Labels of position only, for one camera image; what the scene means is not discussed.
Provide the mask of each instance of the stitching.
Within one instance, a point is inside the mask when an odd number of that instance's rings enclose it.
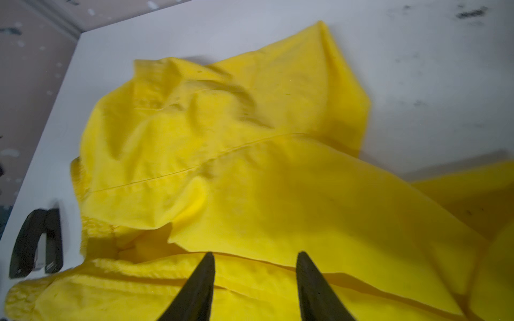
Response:
[[[174,173],[170,173],[170,174],[166,174],[166,175],[162,175],[162,176],[158,176],[158,177],[152,177],[152,178],[147,178],[147,179],[143,179],[143,180],[136,181],[136,182],[131,182],[131,183],[124,184],[124,185],[113,186],[113,187],[103,188],[101,190],[90,191],[90,192],[87,193],[87,195],[84,196],[84,198],[86,198],[87,196],[89,196],[92,193],[113,190],[113,189],[120,188],[120,187],[125,187],[125,186],[130,186],[130,185],[134,185],[134,184],[143,183],[143,182],[148,182],[148,181],[160,179],[160,178],[163,178],[163,177],[167,177],[167,176],[171,176],[171,175],[187,172],[187,171],[190,171],[192,169],[198,168],[198,167],[200,167],[200,166],[202,166],[202,165],[204,165],[204,164],[206,164],[206,163],[208,163],[210,161],[216,160],[216,159],[218,159],[218,158],[220,158],[222,156],[225,156],[227,154],[230,154],[230,153],[236,152],[236,151],[238,151],[240,149],[243,149],[245,147],[248,147],[248,146],[251,146],[251,145],[255,145],[255,144],[258,144],[258,143],[262,143],[262,142],[265,142],[265,141],[270,141],[270,140],[273,140],[275,138],[285,137],[285,136],[306,136],[306,137],[310,137],[309,134],[305,134],[305,133],[288,133],[288,134],[282,134],[282,135],[276,135],[276,136],[271,136],[271,137],[267,137],[267,138],[258,139],[258,140],[255,140],[253,142],[249,142],[249,143],[242,144],[242,145],[233,147],[231,149],[225,150],[225,151],[219,153],[218,155],[216,155],[216,156],[214,156],[212,158],[209,158],[208,160],[206,160],[206,161],[204,161],[204,162],[202,162],[202,163],[200,163],[198,165],[192,166],[190,168],[182,169],[181,171],[177,171],[177,172],[174,172]]]

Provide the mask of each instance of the white table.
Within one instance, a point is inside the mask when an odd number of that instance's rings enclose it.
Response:
[[[481,6],[485,16],[456,17]],[[132,77],[134,59],[208,64],[324,20],[373,101],[361,157],[414,179],[514,151],[513,14],[511,0],[194,0],[82,34],[0,241],[0,300],[19,281],[11,252],[34,209],[59,204],[63,269],[82,262],[69,164],[94,104]]]

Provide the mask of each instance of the white paint spot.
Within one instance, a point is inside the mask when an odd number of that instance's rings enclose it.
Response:
[[[0,151],[0,156],[19,157],[20,151],[12,148],[6,148]]]
[[[159,6],[153,1],[148,1],[146,4],[152,10],[159,9]]]

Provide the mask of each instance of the yellow garment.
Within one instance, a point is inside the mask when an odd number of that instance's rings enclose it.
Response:
[[[211,320],[300,320],[306,251],[359,321],[467,319],[491,239],[429,198],[444,178],[355,158],[369,104],[321,22],[210,66],[136,61],[72,164],[84,264],[13,287],[8,315],[156,320],[213,251]]]

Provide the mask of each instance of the stapler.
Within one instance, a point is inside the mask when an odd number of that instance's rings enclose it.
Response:
[[[9,278],[26,277],[34,269],[41,235],[46,234],[45,272],[63,267],[63,245],[59,209],[32,211],[22,225],[11,256]]]

